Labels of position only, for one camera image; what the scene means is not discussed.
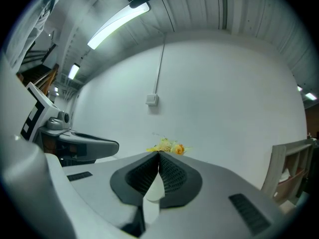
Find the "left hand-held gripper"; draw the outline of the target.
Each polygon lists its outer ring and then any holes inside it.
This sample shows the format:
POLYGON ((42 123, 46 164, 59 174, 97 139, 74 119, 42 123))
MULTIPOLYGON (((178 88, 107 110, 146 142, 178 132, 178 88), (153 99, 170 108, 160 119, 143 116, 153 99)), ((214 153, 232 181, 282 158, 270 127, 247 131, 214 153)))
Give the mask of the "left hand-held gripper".
POLYGON ((92 164, 119 151, 114 140, 71 131, 70 116, 59 109, 33 83, 26 85, 36 104, 21 130, 22 137, 45 153, 56 155, 62 164, 92 164))

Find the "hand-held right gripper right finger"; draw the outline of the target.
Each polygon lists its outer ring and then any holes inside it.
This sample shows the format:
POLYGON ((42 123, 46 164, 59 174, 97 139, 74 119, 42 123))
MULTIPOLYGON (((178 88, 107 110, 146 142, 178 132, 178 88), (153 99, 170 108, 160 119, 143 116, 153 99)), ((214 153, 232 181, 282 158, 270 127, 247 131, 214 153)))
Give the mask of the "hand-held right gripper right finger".
POLYGON ((185 206, 161 209, 149 239, 279 239, 298 209, 284 214, 278 204, 236 173, 186 156, 162 157, 196 170, 202 179, 185 206))

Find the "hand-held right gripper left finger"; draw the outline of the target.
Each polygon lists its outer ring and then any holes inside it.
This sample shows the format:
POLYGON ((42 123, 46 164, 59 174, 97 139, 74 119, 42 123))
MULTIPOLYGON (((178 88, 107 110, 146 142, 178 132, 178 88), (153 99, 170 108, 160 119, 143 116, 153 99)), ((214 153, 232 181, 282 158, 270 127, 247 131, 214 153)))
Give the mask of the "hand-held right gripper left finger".
POLYGON ((143 198, 158 173, 157 152, 63 168, 80 197, 102 218, 132 235, 145 230, 143 198))

